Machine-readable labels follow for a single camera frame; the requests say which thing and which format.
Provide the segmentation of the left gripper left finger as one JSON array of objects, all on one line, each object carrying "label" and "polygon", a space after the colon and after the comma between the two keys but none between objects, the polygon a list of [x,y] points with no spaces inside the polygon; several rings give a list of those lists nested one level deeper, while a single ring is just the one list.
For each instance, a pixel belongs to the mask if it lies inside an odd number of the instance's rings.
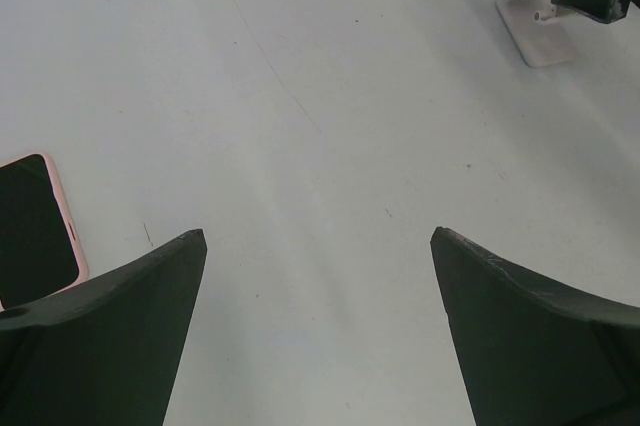
[{"label": "left gripper left finger", "polygon": [[206,255],[203,231],[190,230],[2,312],[2,424],[163,424]]}]

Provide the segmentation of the pink case phone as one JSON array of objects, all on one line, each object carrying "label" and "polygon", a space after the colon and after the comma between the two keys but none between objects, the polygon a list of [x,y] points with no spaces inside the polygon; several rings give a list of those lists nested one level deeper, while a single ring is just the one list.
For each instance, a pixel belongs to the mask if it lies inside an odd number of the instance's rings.
[{"label": "pink case phone", "polygon": [[1,309],[59,293],[88,266],[52,158],[32,153],[1,166]]}]

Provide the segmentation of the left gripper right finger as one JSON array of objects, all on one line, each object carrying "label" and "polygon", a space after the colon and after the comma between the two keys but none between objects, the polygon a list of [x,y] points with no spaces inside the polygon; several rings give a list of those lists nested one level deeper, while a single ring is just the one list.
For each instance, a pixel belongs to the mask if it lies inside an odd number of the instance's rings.
[{"label": "left gripper right finger", "polygon": [[476,424],[638,424],[638,308],[509,262],[449,228],[437,228],[430,246]]}]

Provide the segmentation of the white phone stand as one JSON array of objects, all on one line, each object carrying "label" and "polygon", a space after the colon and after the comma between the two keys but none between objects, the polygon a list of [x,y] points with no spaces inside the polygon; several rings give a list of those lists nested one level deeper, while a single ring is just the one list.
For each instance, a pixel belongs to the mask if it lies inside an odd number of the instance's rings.
[{"label": "white phone stand", "polygon": [[497,0],[496,7],[524,62],[541,68],[570,62],[576,49],[561,20],[574,12],[552,0]]}]

